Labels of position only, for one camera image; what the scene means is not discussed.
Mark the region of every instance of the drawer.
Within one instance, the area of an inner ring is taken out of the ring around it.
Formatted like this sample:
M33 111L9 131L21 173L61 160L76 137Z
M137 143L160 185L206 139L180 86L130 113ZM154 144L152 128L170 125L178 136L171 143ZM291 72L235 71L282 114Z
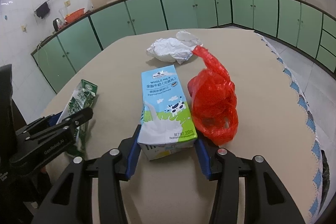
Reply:
M323 29L336 37L336 21L323 14Z
M328 69L330 69L332 72L335 71L336 57L328 52L325 48L320 46L316 59L320 61L323 65L325 65Z
M336 55L336 38L325 32L324 30L322 31L321 45L333 55Z

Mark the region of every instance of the white crumpled plastic bag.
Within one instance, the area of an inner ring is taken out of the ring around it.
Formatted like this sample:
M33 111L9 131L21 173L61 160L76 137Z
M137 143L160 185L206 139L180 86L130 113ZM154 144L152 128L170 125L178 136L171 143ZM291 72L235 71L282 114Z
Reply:
M163 62L173 63L177 61L180 65L192 55L192 50L201 44L199 39L187 31L179 31L176 38L160 38L147 49L147 55L155 57Z

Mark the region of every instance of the milk carton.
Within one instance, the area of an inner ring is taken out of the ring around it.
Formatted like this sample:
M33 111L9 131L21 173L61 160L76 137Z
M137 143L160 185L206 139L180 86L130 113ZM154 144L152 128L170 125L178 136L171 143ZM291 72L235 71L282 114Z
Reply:
M192 147L197 133L174 65L141 74L138 144L149 160Z

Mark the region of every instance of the red plastic bag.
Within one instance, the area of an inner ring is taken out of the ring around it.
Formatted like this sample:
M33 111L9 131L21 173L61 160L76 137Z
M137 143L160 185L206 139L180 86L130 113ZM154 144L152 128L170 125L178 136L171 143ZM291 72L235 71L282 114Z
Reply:
M214 144L222 145L237 133L235 85L224 66L206 48L196 46L193 54L202 58L207 67L188 83L194 125Z

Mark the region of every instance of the red plastic basket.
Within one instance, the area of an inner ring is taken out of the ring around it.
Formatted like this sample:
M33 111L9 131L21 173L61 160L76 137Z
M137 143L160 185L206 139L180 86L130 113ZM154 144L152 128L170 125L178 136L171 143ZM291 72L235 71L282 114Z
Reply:
M84 8L82 9L79 9L75 12L73 12L72 14L68 15L65 20L68 22L68 23L71 23L73 21L75 21L76 19L80 18L81 16L84 15Z

